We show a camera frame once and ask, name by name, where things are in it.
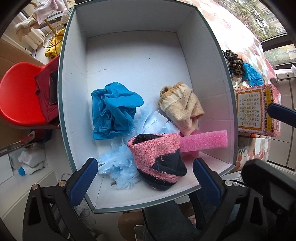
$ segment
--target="pink cardboard box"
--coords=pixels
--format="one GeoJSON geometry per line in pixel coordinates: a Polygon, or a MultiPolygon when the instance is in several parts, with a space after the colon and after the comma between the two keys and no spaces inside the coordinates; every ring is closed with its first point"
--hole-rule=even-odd
{"type": "Polygon", "coordinates": [[[280,135],[281,122],[267,114],[270,103],[281,104],[281,94],[272,84],[237,90],[235,98],[239,131],[271,137],[280,135]]]}

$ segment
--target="blue cloth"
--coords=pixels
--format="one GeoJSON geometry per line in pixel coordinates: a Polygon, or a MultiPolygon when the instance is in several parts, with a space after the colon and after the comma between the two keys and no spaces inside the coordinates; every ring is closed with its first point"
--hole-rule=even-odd
{"type": "Polygon", "coordinates": [[[92,92],[93,139],[113,139],[131,131],[136,107],[144,101],[124,85],[113,82],[92,92]]]}
{"type": "Polygon", "coordinates": [[[251,86],[263,85],[262,75],[249,63],[244,63],[245,74],[242,78],[247,79],[251,86]]]}

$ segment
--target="white box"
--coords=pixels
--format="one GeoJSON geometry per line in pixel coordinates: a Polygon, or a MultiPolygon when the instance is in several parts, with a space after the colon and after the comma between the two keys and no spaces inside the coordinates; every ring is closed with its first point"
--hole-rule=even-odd
{"type": "MultiPolygon", "coordinates": [[[[163,86],[186,83],[205,111],[199,129],[228,132],[228,148],[200,156],[220,175],[234,168],[238,127],[231,78],[223,52],[196,7],[167,0],[93,0],[74,7],[58,80],[61,129],[73,171],[110,149],[109,141],[92,138],[91,92],[114,81],[155,106],[163,86]]],[[[116,190],[109,177],[97,175],[86,200],[94,213],[108,213],[184,196],[200,188],[188,159],[187,174],[167,191],[144,182],[116,190]]]]}

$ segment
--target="box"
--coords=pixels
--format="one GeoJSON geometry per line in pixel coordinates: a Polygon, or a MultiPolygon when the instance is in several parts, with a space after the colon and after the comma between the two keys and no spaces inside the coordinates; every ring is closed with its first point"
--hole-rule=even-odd
{"type": "Polygon", "coordinates": [[[272,84],[235,91],[239,131],[277,137],[281,122],[267,114],[272,102],[281,104],[281,94],[272,84]]]}
{"type": "MultiPolygon", "coordinates": [[[[228,148],[206,150],[200,157],[220,175],[234,168],[238,130],[232,82],[222,50],[196,7],[164,0],[93,0],[74,7],[58,79],[61,130],[73,171],[111,148],[110,141],[92,138],[91,92],[114,81],[155,107],[162,87],[186,83],[205,111],[199,129],[228,133],[228,148]]],[[[187,174],[167,191],[143,181],[117,190],[109,177],[97,175],[86,200],[94,213],[108,213],[179,198],[200,188],[194,158],[184,159],[187,174]]]]}
{"type": "Polygon", "coordinates": [[[239,136],[237,162],[235,168],[230,172],[241,171],[247,161],[255,158],[267,162],[270,146],[271,137],[249,138],[239,136]]]}

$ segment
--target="black cable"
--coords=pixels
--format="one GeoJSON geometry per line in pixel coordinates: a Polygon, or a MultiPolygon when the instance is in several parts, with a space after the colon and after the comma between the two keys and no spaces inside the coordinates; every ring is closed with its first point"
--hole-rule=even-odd
{"type": "Polygon", "coordinates": [[[248,186],[247,184],[243,183],[243,182],[240,182],[240,181],[237,181],[237,180],[233,180],[233,179],[229,179],[229,181],[232,181],[232,182],[235,182],[235,183],[238,183],[238,184],[244,185],[244,186],[246,186],[246,187],[249,188],[249,186],[248,186]]]}
{"type": "Polygon", "coordinates": [[[146,227],[148,233],[150,234],[150,236],[153,238],[154,241],[157,241],[156,238],[154,237],[154,235],[152,234],[152,232],[150,231],[150,229],[148,228],[148,224],[147,224],[147,220],[146,220],[146,216],[145,216],[145,212],[144,212],[143,208],[142,208],[142,214],[143,214],[143,218],[144,218],[145,227],[146,227]]]}

